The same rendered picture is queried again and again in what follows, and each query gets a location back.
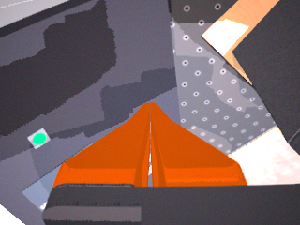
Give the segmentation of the white thermal cycler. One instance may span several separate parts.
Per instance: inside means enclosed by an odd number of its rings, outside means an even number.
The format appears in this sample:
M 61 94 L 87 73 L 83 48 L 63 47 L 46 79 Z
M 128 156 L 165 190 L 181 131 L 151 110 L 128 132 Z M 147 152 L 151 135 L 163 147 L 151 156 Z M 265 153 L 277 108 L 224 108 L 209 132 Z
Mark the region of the white thermal cycler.
M 151 102 L 181 126 L 168 0 L 0 0 L 0 225 Z

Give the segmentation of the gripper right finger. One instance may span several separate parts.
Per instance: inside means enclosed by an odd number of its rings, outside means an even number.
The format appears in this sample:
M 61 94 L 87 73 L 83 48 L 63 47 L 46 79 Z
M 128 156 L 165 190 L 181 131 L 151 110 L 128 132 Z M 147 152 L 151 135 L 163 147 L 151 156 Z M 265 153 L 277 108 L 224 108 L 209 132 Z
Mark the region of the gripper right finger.
M 247 185 L 240 164 L 150 103 L 153 187 Z

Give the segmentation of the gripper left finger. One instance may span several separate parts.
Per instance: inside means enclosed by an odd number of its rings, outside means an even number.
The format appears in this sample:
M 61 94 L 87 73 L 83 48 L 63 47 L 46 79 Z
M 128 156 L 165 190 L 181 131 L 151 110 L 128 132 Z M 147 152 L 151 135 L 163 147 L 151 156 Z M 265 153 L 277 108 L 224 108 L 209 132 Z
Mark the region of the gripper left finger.
M 52 189 L 64 183 L 133 184 L 148 187 L 150 103 L 125 124 L 65 161 Z

